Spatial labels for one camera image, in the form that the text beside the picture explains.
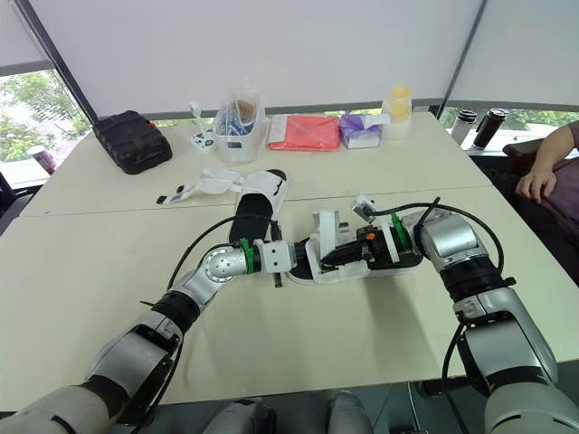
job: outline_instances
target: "black shoe insole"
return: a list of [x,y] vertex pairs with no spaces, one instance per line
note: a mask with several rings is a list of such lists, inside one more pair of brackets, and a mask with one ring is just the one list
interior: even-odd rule
[[[286,175],[278,169],[268,170],[277,176],[279,176],[280,183],[278,184],[278,189],[274,193],[277,194],[280,190],[281,180],[286,180]],[[271,203],[267,197],[261,193],[247,193],[244,194],[239,204],[237,205],[237,211],[235,215],[241,214],[258,214],[260,216],[266,217],[268,219],[273,215],[273,209],[271,208]],[[232,223],[232,228],[229,231],[229,242],[239,241],[241,238],[245,238],[253,244],[255,240],[263,240],[268,232],[268,227],[270,224],[263,220],[256,219],[240,219],[234,220]]]

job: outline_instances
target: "chair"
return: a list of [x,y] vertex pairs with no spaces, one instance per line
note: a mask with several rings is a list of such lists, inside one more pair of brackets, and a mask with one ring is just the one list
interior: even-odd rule
[[11,221],[20,215],[33,196],[33,193],[27,191],[16,193],[0,173],[0,236]]
[[511,143],[503,147],[503,152],[507,154],[507,174],[524,176],[528,174],[531,166],[535,162],[536,151],[543,143],[542,138],[529,140],[521,143]]

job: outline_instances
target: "window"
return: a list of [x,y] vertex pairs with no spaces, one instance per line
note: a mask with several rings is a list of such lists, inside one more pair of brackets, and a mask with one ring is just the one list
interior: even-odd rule
[[48,179],[28,149],[44,146],[59,165],[89,131],[56,71],[0,77],[0,172],[13,188]]
[[[449,132],[460,109],[476,111],[478,117],[475,125],[478,125],[490,108],[446,107],[442,112],[441,123]],[[543,138],[557,128],[579,120],[579,112],[574,111],[527,110],[508,107],[502,109],[508,109],[508,117],[501,124],[497,134],[490,140],[485,151],[500,152],[505,145],[511,143]],[[462,149],[468,149],[472,145],[472,141],[477,135],[475,130],[474,127],[464,139]]]

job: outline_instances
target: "tissue box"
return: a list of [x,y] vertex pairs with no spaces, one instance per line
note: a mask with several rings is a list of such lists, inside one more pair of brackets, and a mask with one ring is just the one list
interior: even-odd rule
[[340,132],[348,149],[378,147],[382,125],[390,123],[389,115],[344,115]]

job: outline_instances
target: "metal pole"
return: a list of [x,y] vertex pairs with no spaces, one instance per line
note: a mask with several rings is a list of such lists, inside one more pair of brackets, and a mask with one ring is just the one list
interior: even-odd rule
[[438,109],[438,113],[436,114],[437,119],[441,118],[442,111],[444,110],[446,103],[449,101],[449,98],[451,97],[451,92],[452,92],[452,89],[454,88],[454,83],[456,82],[456,79],[459,77],[460,69],[462,68],[462,64],[464,63],[464,60],[467,57],[467,53],[469,52],[470,44],[472,43],[472,40],[474,39],[474,34],[477,32],[477,29],[479,28],[482,14],[485,12],[485,8],[487,7],[488,3],[489,3],[489,0],[482,0],[480,2],[479,11],[477,12],[477,16],[474,19],[474,23],[472,24],[472,27],[470,28],[469,37],[467,38],[467,41],[464,43],[464,48],[462,49],[462,53],[460,54],[459,63],[456,65],[456,69],[454,70],[454,73],[452,74],[451,83],[449,84],[449,88],[446,89],[446,94],[444,95],[444,98],[442,99],[442,104]]
[[41,45],[48,58],[52,61],[52,64],[61,76],[62,81],[64,81],[64,84],[71,92],[90,123],[94,125],[99,120],[96,112],[92,109],[89,101],[82,93],[79,84],[76,82],[74,77],[72,77],[71,70],[69,70],[66,63],[64,63],[64,59],[56,49],[54,42],[52,42],[51,37],[48,35],[48,32],[46,32],[43,23],[40,21],[40,18],[34,11],[32,5],[28,0],[14,0],[14,4],[18,7],[20,14],[28,24],[28,27],[36,37],[38,43]]

